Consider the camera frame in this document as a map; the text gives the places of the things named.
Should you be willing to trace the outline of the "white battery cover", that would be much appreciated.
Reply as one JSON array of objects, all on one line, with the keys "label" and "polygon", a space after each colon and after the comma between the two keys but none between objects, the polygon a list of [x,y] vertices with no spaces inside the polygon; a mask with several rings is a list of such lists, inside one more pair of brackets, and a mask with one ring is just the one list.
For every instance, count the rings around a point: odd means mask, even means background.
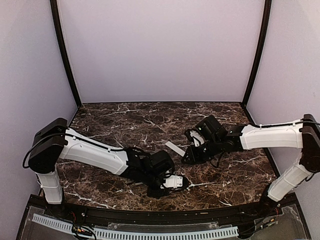
[{"label": "white battery cover", "polygon": [[185,155],[185,151],[179,148],[177,145],[173,144],[171,141],[167,141],[165,144],[168,148],[170,148],[172,151],[183,157]]}]

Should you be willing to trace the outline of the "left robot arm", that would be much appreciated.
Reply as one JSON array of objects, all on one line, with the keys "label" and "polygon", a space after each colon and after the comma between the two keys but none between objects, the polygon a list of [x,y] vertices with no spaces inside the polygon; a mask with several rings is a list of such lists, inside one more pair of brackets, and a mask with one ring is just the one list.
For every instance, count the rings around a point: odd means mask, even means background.
[{"label": "left robot arm", "polygon": [[67,126],[66,119],[57,118],[35,134],[22,167],[37,175],[47,203],[60,218],[67,218],[71,208],[64,202],[56,167],[58,159],[80,162],[143,183],[147,196],[157,199],[185,190],[190,184],[185,176],[175,174],[175,164],[164,150],[148,153],[134,146],[110,146],[79,134]]}]

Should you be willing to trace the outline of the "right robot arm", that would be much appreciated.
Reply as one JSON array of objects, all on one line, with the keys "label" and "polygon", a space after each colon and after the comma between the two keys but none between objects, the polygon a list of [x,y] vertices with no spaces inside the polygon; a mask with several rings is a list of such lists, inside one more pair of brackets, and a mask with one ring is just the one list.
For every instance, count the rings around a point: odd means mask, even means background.
[{"label": "right robot arm", "polygon": [[242,152],[260,148],[296,148],[300,157],[279,178],[273,181],[255,205],[255,213],[266,217],[293,188],[320,171],[320,124],[312,114],[291,122],[256,125],[235,125],[226,130],[210,115],[195,128],[185,132],[192,143],[181,161],[196,165],[221,157],[224,153]]}]

